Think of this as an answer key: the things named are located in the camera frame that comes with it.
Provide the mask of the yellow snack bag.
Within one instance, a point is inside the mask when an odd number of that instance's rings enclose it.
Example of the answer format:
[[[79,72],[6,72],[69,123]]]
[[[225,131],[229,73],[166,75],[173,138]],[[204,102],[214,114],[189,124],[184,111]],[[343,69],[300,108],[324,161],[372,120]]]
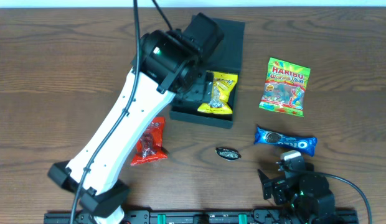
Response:
[[[233,110],[228,105],[231,92],[238,82],[238,75],[236,73],[215,72],[213,79],[213,87],[211,99],[208,103],[202,103],[197,111],[207,114],[232,114]]]

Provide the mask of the red snack bag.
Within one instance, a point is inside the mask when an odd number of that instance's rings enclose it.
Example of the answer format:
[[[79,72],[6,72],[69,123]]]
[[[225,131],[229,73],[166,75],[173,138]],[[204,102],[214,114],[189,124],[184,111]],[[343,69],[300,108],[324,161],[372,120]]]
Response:
[[[165,117],[155,117],[146,128],[136,144],[136,154],[130,166],[167,159],[162,149],[162,136],[166,124]]]

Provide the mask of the green Haribo gummy bag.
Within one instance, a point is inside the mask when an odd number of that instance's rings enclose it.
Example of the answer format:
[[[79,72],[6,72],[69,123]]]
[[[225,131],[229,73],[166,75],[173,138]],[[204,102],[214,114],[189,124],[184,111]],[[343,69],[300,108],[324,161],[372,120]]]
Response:
[[[259,108],[302,117],[310,73],[310,68],[270,58]]]

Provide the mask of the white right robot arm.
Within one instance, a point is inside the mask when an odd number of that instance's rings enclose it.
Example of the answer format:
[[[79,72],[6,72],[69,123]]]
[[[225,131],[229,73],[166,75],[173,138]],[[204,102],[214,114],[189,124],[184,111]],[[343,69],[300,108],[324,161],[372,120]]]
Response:
[[[283,156],[277,162],[284,176],[270,179],[258,170],[263,198],[272,198],[284,209],[276,223],[342,223],[336,215],[334,194],[327,179],[314,173],[314,166],[304,161],[301,154]]]

